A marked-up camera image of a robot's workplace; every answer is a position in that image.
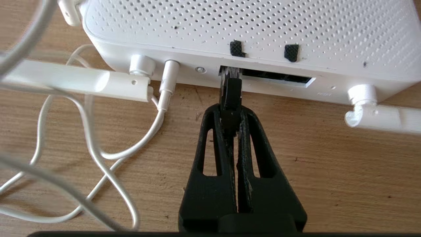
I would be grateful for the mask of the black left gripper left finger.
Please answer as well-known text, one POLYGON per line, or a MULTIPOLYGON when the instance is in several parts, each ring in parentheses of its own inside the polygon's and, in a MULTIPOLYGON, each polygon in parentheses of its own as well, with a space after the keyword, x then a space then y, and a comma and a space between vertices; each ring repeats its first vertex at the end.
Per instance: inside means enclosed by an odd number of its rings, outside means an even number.
POLYGON ((233 138, 224 138, 219 104, 206 109, 183 200, 179 231, 218 231, 221 217, 237 212, 233 138), (208 132, 212 130, 216 176, 204 175, 208 132))

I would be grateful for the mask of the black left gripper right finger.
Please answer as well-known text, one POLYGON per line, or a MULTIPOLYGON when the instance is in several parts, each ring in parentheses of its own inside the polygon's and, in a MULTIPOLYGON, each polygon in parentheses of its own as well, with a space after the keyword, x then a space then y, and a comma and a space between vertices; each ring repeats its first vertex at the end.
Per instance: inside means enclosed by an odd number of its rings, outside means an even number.
POLYGON ((240 119, 238 211, 219 219, 219 231, 303 231, 307 214, 257 115, 243 107, 240 119))

